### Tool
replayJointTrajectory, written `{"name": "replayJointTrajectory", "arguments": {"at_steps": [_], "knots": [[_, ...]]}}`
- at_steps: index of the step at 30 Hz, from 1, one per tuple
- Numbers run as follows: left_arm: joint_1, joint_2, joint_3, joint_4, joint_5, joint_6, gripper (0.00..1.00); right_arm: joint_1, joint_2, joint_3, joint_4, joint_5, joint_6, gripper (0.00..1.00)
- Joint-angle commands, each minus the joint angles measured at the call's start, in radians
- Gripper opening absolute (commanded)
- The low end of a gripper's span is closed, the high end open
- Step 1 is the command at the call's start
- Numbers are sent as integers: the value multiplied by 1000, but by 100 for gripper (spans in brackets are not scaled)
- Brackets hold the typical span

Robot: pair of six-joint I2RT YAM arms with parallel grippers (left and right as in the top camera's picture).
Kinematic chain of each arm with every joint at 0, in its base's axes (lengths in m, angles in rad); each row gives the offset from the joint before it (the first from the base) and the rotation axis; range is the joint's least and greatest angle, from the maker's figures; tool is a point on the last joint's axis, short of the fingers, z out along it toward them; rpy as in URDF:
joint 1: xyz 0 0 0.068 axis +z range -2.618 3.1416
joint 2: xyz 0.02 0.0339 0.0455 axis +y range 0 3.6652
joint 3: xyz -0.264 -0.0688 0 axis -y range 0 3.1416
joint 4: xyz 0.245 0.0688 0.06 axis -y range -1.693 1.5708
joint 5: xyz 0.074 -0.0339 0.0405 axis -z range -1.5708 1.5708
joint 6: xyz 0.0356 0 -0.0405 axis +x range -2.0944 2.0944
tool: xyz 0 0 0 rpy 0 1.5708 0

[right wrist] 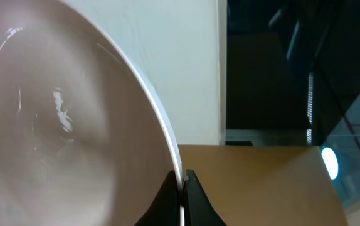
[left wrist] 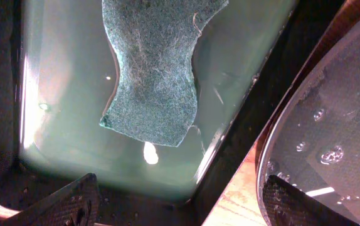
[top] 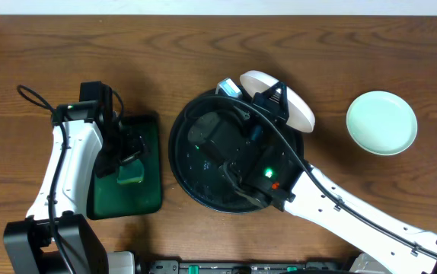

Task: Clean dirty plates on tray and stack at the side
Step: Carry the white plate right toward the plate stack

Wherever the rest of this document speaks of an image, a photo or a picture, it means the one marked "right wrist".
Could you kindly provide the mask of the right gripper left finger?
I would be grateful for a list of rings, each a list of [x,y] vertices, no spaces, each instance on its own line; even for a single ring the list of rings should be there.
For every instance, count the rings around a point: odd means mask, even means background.
[[[135,226],[178,226],[179,190],[175,172],[168,172],[157,195]]]

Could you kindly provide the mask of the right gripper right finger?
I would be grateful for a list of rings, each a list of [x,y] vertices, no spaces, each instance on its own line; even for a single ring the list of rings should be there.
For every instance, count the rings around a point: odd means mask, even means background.
[[[226,226],[215,212],[192,169],[186,170],[183,188],[185,226]]]

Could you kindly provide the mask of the white plate with green smear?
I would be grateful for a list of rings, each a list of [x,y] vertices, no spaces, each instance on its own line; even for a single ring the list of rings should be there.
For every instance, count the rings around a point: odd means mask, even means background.
[[[63,1],[0,1],[0,225],[135,225],[181,160],[146,76]]]

